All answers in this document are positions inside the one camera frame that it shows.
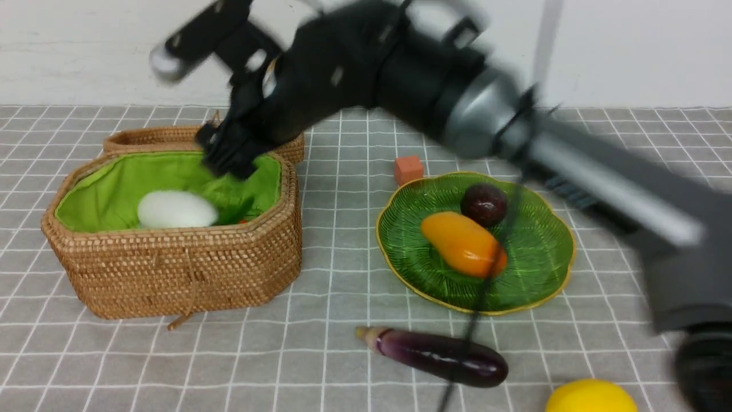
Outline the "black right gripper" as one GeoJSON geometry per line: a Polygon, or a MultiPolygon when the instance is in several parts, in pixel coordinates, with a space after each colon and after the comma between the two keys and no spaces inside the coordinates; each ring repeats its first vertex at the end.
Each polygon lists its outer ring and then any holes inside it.
{"type": "Polygon", "coordinates": [[[244,181],[272,145],[290,142],[342,109],[374,107],[381,66],[403,23],[390,1],[350,2],[306,21],[271,68],[231,90],[230,124],[261,141],[237,140],[204,123],[196,133],[202,164],[244,181]]]}

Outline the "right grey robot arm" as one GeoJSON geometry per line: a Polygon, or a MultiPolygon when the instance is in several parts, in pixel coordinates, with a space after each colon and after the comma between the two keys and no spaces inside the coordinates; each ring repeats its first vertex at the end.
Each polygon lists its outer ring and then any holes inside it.
{"type": "Polygon", "coordinates": [[[730,195],[541,114],[462,34],[412,24],[409,2],[355,1],[296,29],[282,49],[249,21],[249,1],[217,1],[165,44],[183,78],[216,55],[230,108],[196,140],[216,176],[248,179],[254,159],[342,109],[385,109],[466,159],[498,156],[580,209],[640,256],[659,332],[684,331],[675,381],[696,411],[730,410],[730,195]]]}

